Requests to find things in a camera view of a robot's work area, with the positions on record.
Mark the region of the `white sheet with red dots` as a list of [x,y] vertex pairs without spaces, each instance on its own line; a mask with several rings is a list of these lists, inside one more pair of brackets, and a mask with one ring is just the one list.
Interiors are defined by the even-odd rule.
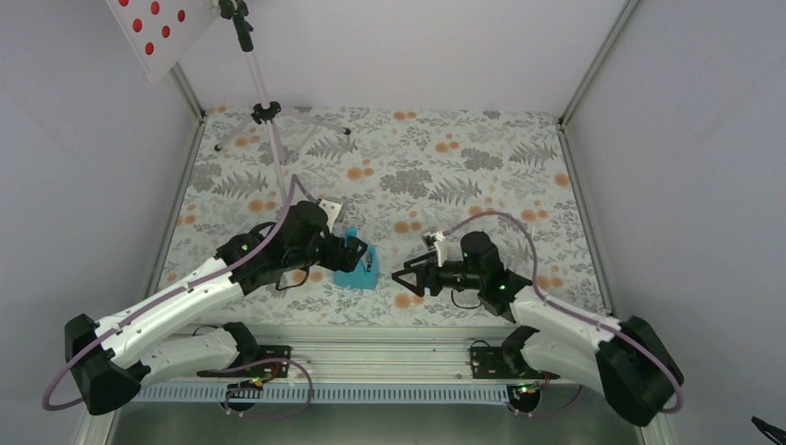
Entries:
[[160,81],[219,17],[213,0],[107,0],[150,85]]

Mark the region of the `black object at corner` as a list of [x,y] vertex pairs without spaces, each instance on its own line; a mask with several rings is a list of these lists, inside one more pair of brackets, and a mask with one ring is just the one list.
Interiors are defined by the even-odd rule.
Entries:
[[771,442],[776,445],[785,445],[786,432],[784,429],[771,425],[770,423],[756,416],[751,417],[751,422],[755,428]]

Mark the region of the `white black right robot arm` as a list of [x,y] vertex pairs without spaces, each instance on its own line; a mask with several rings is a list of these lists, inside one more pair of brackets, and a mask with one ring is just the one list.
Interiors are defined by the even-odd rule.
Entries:
[[462,257],[444,258],[442,234],[426,235],[429,250],[405,261],[394,282],[423,297],[442,290],[474,290],[482,308],[516,324],[502,344],[511,376],[532,372],[565,377],[603,395],[634,426],[647,426],[683,401],[684,375],[651,325],[638,316],[601,317],[554,299],[503,265],[484,232],[461,239]]

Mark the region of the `blue metronome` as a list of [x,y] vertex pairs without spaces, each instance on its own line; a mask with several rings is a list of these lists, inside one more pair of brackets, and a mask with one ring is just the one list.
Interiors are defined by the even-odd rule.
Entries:
[[[360,239],[360,231],[350,227],[344,235],[354,235]],[[351,273],[334,272],[333,283],[339,287],[355,290],[376,290],[379,280],[379,260],[375,247],[367,245],[368,250],[356,269]]]

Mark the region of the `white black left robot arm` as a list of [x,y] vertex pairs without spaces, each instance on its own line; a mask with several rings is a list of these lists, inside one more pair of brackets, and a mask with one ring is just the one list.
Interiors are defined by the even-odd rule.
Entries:
[[250,373],[258,346],[240,322],[206,335],[171,339],[202,313],[319,266],[349,273],[368,246],[333,235],[336,204],[301,200],[279,222],[263,222],[219,246],[181,281],[98,320],[79,314],[64,326],[65,358],[88,413],[119,409],[141,389],[181,375],[229,369]]

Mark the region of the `floral patterned table mat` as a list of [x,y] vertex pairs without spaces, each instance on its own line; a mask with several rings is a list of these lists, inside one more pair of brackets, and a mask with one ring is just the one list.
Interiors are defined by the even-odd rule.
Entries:
[[289,116],[276,120],[287,160],[315,197],[344,200],[336,232],[374,246],[376,290],[312,268],[203,314],[202,324],[497,326],[471,292],[418,297],[390,275],[425,250],[425,232],[478,230],[505,266],[552,296],[602,313],[599,289],[555,119],[526,111],[302,108],[350,136]]

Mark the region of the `aluminium front rail frame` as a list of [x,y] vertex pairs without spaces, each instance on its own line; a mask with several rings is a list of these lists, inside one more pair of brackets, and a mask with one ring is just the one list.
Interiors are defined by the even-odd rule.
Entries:
[[[475,340],[502,341],[506,326],[362,327],[257,325],[261,342],[292,347],[315,384],[504,385],[472,377]],[[79,444],[671,444],[665,417],[638,428],[604,399],[566,380],[543,392],[539,414],[506,403],[257,403],[245,418],[218,402],[134,402],[86,415]]]

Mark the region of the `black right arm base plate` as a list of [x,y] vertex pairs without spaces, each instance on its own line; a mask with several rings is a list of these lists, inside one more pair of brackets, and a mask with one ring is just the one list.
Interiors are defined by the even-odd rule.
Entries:
[[530,367],[521,353],[522,345],[522,342],[510,339],[504,340],[499,346],[491,346],[486,340],[475,340],[468,349],[473,379],[562,378]]

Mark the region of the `white tripod music stand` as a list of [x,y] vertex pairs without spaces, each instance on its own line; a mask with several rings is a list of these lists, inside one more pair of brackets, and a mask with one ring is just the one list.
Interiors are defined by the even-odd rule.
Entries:
[[273,167],[279,192],[285,195],[287,193],[287,180],[283,173],[283,164],[287,160],[287,157],[285,156],[284,145],[276,125],[276,119],[280,115],[293,117],[300,121],[305,121],[311,125],[323,127],[345,136],[350,136],[352,131],[346,126],[301,115],[295,108],[283,108],[279,102],[271,100],[267,95],[265,84],[261,76],[260,63],[255,54],[255,46],[251,35],[254,28],[247,21],[249,13],[247,3],[245,1],[219,0],[214,1],[214,4],[218,8],[219,16],[222,19],[231,21],[234,25],[236,37],[246,59],[258,98],[258,101],[252,107],[249,117],[245,119],[242,124],[235,126],[215,145],[214,148],[216,151],[223,150],[223,148],[231,142],[237,134],[244,131],[251,122],[263,126],[267,131],[270,142],[270,152],[273,158]]

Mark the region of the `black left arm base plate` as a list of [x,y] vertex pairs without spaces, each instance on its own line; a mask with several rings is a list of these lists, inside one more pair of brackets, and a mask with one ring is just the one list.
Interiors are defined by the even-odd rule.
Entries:
[[262,345],[252,352],[241,352],[228,364],[211,366],[196,375],[202,378],[236,377],[258,382],[287,377],[289,365],[285,361],[291,355],[291,346]]

